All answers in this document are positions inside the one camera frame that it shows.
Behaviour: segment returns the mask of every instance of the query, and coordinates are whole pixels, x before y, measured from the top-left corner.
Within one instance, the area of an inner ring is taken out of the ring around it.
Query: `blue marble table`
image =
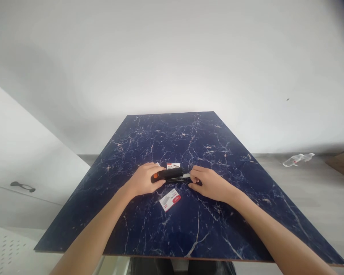
[[[214,112],[127,116],[52,222],[35,250],[64,252],[115,192],[145,162],[214,169],[298,236],[325,262],[344,259],[294,205]],[[173,188],[168,212],[159,200]],[[105,255],[273,261],[242,216],[186,182],[134,198],[117,222]]]

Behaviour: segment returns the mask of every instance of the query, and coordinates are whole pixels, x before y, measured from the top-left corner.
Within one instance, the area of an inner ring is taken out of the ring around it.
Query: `finger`
[[[194,177],[190,174],[190,179],[192,180],[193,183],[198,183],[200,180],[197,177]]]
[[[192,170],[204,172],[204,171],[208,170],[208,168],[204,168],[204,167],[201,167],[201,166],[194,165],[194,167],[192,168]]]
[[[198,192],[198,193],[200,193],[200,194],[201,194],[201,191],[202,191],[202,189],[203,189],[202,186],[197,185],[196,183],[189,183],[188,186],[189,186],[191,189],[195,190],[196,192]]]
[[[165,180],[159,180],[159,181],[153,183],[153,192],[155,190],[157,190],[158,188],[161,188],[163,186],[163,184],[165,184],[165,183],[166,183]]]
[[[195,182],[199,182],[202,177],[203,177],[203,173],[202,172],[196,171],[196,170],[191,170],[190,171],[190,178],[191,178],[192,182],[194,182],[194,181]]]
[[[150,175],[154,175],[155,173],[158,173],[160,171],[163,171],[163,170],[166,170],[166,168],[164,167],[161,167],[161,166],[155,166],[155,167],[151,167],[149,170],[148,170],[148,173],[150,173]]]
[[[146,164],[144,164],[143,166],[151,166],[151,165],[153,165],[153,164],[155,164],[154,162],[147,162]]]

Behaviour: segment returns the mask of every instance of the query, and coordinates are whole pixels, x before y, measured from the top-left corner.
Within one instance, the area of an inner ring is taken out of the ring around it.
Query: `label on box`
[[[164,211],[167,212],[173,205],[181,199],[181,196],[177,193],[176,189],[172,189],[167,195],[159,200]]]
[[[167,163],[167,170],[173,169],[173,168],[179,168],[179,167],[180,167],[179,163]]]

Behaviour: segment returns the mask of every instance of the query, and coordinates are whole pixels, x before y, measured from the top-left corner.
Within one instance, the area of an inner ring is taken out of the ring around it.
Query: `white wall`
[[[89,165],[0,88],[0,187],[63,205]],[[13,181],[36,189],[29,193]]]
[[[47,229],[61,205],[0,188],[0,227]]]
[[[252,153],[336,152],[344,6],[0,0],[0,86],[77,154],[126,115],[208,110]]]

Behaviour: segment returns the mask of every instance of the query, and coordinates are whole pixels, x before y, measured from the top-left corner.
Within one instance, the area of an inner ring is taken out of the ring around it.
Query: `plastic water bottle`
[[[314,153],[309,153],[309,154],[306,154],[302,157],[302,160],[304,160],[305,162],[308,162],[312,159],[312,157],[314,156],[315,154]]]
[[[283,165],[285,167],[291,167],[292,165],[296,165],[297,162],[301,161],[301,159],[304,157],[304,154],[299,154],[291,157],[290,159],[287,159],[285,162],[283,162]]]

